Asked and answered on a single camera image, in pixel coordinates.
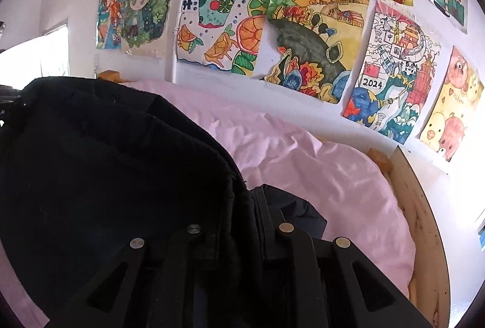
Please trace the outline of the landscape dragon drawing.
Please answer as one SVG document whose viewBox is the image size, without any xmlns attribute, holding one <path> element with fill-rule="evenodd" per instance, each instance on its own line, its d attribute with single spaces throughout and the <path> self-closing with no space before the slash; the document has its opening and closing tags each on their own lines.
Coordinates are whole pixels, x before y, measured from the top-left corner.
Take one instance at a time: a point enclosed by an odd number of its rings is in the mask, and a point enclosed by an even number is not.
<svg viewBox="0 0 485 328">
<path fill-rule="evenodd" d="M 337 104 L 360 50 L 370 0 L 270 0 L 281 58 L 266 82 Z"/>
</svg>

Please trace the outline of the black padded jacket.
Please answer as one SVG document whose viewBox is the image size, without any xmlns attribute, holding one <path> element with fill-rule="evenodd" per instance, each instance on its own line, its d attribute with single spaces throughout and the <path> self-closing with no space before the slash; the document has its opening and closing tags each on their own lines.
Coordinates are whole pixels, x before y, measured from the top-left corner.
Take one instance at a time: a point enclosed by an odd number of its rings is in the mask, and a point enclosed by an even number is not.
<svg viewBox="0 0 485 328">
<path fill-rule="evenodd" d="M 16 327 L 47 327 L 134 238 L 173 252 L 195 224 L 193 327 L 256 327 L 254 188 L 165 98 L 36 79 L 9 99 L 1 129 L 1 308 Z"/>
</svg>

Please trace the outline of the blond anime character drawing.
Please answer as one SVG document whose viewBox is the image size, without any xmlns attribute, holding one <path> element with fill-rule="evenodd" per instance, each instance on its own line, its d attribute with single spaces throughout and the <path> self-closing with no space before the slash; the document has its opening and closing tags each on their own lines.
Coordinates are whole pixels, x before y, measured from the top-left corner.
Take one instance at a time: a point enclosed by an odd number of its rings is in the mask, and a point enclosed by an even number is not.
<svg viewBox="0 0 485 328">
<path fill-rule="evenodd" d="M 161 59 L 173 0 L 99 0 L 96 48 Z"/>
</svg>

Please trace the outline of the wooden bed frame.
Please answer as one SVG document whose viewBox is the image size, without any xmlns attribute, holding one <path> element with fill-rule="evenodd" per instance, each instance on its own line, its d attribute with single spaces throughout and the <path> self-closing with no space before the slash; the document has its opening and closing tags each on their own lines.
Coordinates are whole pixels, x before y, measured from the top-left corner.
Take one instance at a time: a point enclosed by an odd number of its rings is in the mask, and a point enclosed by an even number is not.
<svg viewBox="0 0 485 328">
<path fill-rule="evenodd" d="M 432 326 L 448 326 L 450 280 L 441 234 L 401 149 L 364 153 L 166 81 L 136 81 L 133 87 L 163 96 L 209 132 L 249 188 L 268 184 L 312 203 L 326 217 L 325 239 L 349 238 Z"/>
</svg>

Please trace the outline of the pink pigs chicks drawing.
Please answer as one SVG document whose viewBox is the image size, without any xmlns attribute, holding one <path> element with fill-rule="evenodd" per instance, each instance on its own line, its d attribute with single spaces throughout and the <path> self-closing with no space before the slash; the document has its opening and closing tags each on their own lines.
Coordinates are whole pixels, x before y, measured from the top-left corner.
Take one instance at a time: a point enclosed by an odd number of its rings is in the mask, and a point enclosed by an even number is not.
<svg viewBox="0 0 485 328">
<path fill-rule="evenodd" d="M 419 140 L 445 161 L 451 161 L 475 118 L 483 90 L 478 71 L 458 48 L 453 48 L 441 90 Z"/>
</svg>

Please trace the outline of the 2024 dragon city drawing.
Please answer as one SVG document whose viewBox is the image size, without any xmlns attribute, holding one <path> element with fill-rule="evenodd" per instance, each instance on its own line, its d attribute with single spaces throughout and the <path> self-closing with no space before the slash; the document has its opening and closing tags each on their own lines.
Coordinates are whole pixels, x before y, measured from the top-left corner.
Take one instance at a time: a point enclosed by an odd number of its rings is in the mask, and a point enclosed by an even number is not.
<svg viewBox="0 0 485 328">
<path fill-rule="evenodd" d="M 363 65 L 343 117 L 404 144 L 423 112 L 441 37 L 407 10 L 376 2 Z"/>
</svg>

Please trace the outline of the fruit juice drawing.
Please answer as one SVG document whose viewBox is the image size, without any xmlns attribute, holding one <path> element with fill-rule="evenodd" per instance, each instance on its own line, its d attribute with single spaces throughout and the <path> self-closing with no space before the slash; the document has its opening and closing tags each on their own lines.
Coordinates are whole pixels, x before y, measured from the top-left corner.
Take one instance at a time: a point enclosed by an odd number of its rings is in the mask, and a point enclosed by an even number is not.
<svg viewBox="0 0 485 328">
<path fill-rule="evenodd" d="M 252 76 L 270 0 L 182 0 L 179 61 Z"/>
</svg>

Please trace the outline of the pink bed sheet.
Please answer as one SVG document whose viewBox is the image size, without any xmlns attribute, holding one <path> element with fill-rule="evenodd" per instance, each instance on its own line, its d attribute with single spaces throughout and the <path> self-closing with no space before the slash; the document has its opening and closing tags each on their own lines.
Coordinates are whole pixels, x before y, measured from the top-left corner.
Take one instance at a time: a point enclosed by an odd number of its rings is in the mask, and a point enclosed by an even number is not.
<svg viewBox="0 0 485 328">
<path fill-rule="evenodd" d="M 259 195 L 316 238 L 349 238 L 407 291 L 409 226 L 362 152 L 165 82 L 36 79 L 1 129 L 1 299 L 43 327 L 134 238 L 172 252 L 192 225 L 228 282 L 247 278 Z"/>
</svg>

